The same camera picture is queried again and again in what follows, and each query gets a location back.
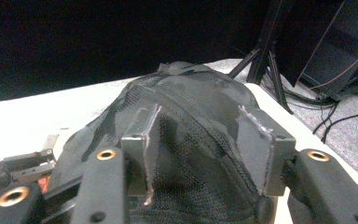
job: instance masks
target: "metal stand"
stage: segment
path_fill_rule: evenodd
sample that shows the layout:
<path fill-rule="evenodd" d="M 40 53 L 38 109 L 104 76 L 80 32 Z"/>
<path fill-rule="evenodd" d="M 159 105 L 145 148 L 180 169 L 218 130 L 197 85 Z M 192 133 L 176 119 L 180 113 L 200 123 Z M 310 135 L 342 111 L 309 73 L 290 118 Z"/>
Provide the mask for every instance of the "metal stand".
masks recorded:
<path fill-rule="evenodd" d="M 281 30 L 281 24 L 285 21 L 293 3 L 294 0 L 270 1 L 268 14 L 264 21 L 263 30 L 261 31 L 257 46 L 228 74 L 234 78 L 249 63 L 252 63 L 246 81 L 260 85 L 263 76 L 266 74 L 266 69 L 269 66 L 277 101 L 290 114 L 293 114 L 293 112 L 287 105 L 284 96 L 281 76 L 275 59 L 275 44 Z"/>

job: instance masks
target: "brass grommet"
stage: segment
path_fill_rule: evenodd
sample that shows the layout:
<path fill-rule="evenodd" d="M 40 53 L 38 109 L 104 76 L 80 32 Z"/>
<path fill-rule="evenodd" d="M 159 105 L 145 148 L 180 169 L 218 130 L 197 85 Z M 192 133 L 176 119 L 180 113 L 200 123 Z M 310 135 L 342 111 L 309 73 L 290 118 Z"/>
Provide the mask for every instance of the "brass grommet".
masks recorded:
<path fill-rule="evenodd" d="M 24 200 L 30 190 L 26 187 L 11 189 L 0 197 L 0 207 L 9 207 Z"/>
<path fill-rule="evenodd" d="M 116 156 L 116 152 L 112 149 L 104 150 L 97 155 L 97 159 L 100 161 L 107 161 Z"/>
<path fill-rule="evenodd" d="M 320 151 L 310 151 L 308 156 L 316 161 L 330 161 L 330 158 Z"/>

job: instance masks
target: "white tabletop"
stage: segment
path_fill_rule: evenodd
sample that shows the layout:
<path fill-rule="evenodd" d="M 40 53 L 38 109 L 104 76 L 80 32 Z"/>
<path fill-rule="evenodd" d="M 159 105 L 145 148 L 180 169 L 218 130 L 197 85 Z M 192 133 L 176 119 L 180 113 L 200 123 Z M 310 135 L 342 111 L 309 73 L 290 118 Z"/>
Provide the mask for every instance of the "white tabletop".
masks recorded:
<path fill-rule="evenodd" d="M 59 134 L 54 154 L 61 154 L 69 136 L 103 112 L 119 95 L 129 79 L 68 91 L 0 102 L 0 160 L 4 157 L 39 151 L 49 134 Z M 358 184 L 358 173 L 331 148 L 321 143 L 297 118 L 287 113 L 255 84 L 245 84 L 260 108 L 296 139 L 296 149 L 314 148 L 334 156 Z M 276 223 L 291 223 L 287 196 L 281 197 Z"/>

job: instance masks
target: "black fabric cover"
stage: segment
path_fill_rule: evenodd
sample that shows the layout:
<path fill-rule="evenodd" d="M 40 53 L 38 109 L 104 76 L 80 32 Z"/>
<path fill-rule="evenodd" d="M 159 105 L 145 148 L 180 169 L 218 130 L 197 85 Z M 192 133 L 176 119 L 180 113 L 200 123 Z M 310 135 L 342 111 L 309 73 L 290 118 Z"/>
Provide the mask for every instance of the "black fabric cover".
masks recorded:
<path fill-rule="evenodd" d="M 244 85 L 204 65 L 163 64 L 129 83 L 68 140 L 50 188 L 81 176 L 93 151 L 119 147 L 136 111 L 150 104 L 161 106 L 155 194 L 151 205 L 131 208 L 131 222 L 255 223 L 260 197 L 236 142 L 239 106 L 258 105 Z"/>

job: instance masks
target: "black wall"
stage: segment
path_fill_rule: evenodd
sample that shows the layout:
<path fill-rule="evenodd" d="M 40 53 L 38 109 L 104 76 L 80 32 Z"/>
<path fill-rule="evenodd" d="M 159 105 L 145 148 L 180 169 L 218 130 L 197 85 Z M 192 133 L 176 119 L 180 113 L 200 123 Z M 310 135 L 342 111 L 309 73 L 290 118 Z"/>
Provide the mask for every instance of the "black wall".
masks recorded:
<path fill-rule="evenodd" d="M 268 1 L 0 2 L 0 101 L 208 63 L 255 45 Z"/>

